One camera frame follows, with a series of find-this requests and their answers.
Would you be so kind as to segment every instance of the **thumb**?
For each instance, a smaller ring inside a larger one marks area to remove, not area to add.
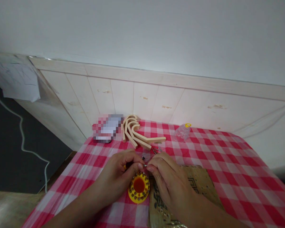
[[[135,174],[139,173],[140,170],[143,170],[143,165],[140,162],[133,163],[123,174],[124,179],[130,181]]]

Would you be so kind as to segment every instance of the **floor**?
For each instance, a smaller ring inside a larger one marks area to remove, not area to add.
[[[48,182],[48,189],[55,183],[63,170],[73,159],[75,153],[76,152],[71,153],[51,177]],[[21,227],[44,195],[44,189],[38,194],[0,192],[0,227]]]

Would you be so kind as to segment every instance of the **tablecloth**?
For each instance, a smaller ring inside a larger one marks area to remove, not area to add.
[[[251,227],[285,227],[285,185],[271,172],[242,138],[227,132],[191,128],[184,143],[172,137],[177,125],[140,121],[139,133],[165,136],[158,145],[179,165],[206,168],[227,213]],[[131,148],[121,138],[111,143],[94,143],[88,138],[55,184],[32,211],[25,224],[41,227],[60,212],[98,177],[108,159]],[[138,147],[146,163],[153,152]],[[96,227],[147,227],[149,199],[137,205],[127,193],[98,216]]]

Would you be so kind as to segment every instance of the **yellow circular part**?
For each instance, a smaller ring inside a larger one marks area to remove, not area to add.
[[[130,199],[137,204],[146,200],[150,192],[150,181],[146,174],[139,172],[136,174],[129,187],[128,194]]]

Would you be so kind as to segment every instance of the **finger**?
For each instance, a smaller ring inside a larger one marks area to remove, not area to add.
[[[152,160],[148,163],[148,166],[149,165],[153,165],[158,169],[166,183],[167,188],[169,189],[173,185],[173,181],[176,178],[175,171],[162,158],[152,158]]]
[[[139,171],[143,171],[143,165],[139,162],[133,163],[123,174],[123,180],[125,180],[127,183],[130,183],[133,176],[139,173]]]
[[[127,152],[135,152],[135,149],[134,148],[130,148],[130,149],[126,149],[126,150],[120,151],[120,153],[127,153]]]
[[[141,164],[145,164],[142,158],[133,152],[123,153],[120,162],[122,166],[124,166],[127,162],[139,162]]]
[[[165,152],[156,154],[154,158],[162,158],[177,174],[180,172],[180,166]]]
[[[159,170],[153,165],[148,164],[147,170],[151,172],[152,175],[154,176],[161,197],[164,200],[165,204],[167,205],[168,202],[170,201],[170,195],[163,177],[161,176]]]

